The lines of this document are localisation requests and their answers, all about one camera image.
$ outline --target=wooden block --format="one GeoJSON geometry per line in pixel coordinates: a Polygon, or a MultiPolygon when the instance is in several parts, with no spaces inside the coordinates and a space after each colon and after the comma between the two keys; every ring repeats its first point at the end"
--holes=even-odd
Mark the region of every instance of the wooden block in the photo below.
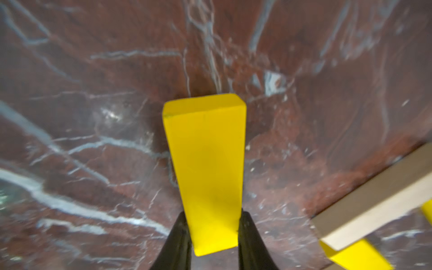
{"type": "Polygon", "coordinates": [[[195,254],[236,247],[246,104],[234,94],[170,101],[163,123],[195,254]]]}
{"type": "Polygon", "coordinates": [[[345,268],[343,268],[337,264],[332,264],[329,267],[325,268],[324,270],[345,270],[345,268]]]}
{"type": "Polygon", "coordinates": [[[323,242],[341,250],[432,198],[426,144],[312,219],[323,242]]]}
{"type": "Polygon", "coordinates": [[[392,270],[393,267],[386,259],[365,239],[357,241],[351,246],[335,251],[320,241],[326,256],[346,270],[392,270]]]}
{"type": "Polygon", "coordinates": [[[429,200],[422,206],[422,211],[425,214],[425,217],[429,221],[429,223],[432,225],[432,200],[429,200]]]}

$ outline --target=red marble surface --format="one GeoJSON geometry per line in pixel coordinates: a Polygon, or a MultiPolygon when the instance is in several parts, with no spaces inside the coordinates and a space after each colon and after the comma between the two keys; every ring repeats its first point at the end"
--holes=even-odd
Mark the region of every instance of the red marble surface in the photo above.
{"type": "Polygon", "coordinates": [[[0,2],[0,268],[148,269],[182,209],[169,100],[247,102],[243,207],[283,270],[327,266],[310,218],[431,137],[428,0],[0,2]]]}

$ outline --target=rectangular block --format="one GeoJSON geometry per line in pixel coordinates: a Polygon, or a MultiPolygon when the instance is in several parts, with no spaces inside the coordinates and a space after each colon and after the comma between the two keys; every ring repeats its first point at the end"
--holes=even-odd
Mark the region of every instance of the rectangular block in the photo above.
{"type": "Polygon", "coordinates": [[[386,259],[365,239],[357,241],[341,251],[333,250],[322,241],[320,241],[320,245],[332,262],[346,270],[393,269],[386,259]]]}
{"type": "Polygon", "coordinates": [[[426,144],[312,219],[323,242],[341,250],[432,198],[426,144]]]}
{"type": "Polygon", "coordinates": [[[163,123],[195,254],[236,247],[246,104],[235,94],[174,100],[163,123]]]}
{"type": "Polygon", "coordinates": [[[425,214],[425,217],[429,221],[429,223],[432,225],[432,200],[429,200],[422,206],[422,211],[425,214]]]}

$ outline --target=yellow block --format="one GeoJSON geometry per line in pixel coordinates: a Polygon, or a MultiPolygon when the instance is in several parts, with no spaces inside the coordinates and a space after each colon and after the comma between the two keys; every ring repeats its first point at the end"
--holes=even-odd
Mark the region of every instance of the yellow block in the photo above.
{"type": "Polygon", "coordinates": [[[334,263],[346,270],[392,270],[393,267],[379,252],[365,239],[351,246],[335,251],[323,241],[320,241],[326,256],[334,263]]]}
{"type": "Polygon", "coordinates": [[[169,101],[163,123],[195,254],[236,247],[246,104],[235,94],[169,101]]]}
{"type": "Polygon", "coordinates": [[[432,200],[423,204],[422,211],[425,214],[425,217],[428,219],[429,223],[432,224],[432,200]]]}

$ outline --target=beige wooden block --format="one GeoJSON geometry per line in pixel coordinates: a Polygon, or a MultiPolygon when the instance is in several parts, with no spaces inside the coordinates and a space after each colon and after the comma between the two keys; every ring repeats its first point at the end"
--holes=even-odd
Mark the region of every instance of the beige wooden block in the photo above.
{"type": "Polygon", "coordinates": [[[380,173],[312,219],[321,240],[341,250],[432,198],[432,143],[380,173]]]}

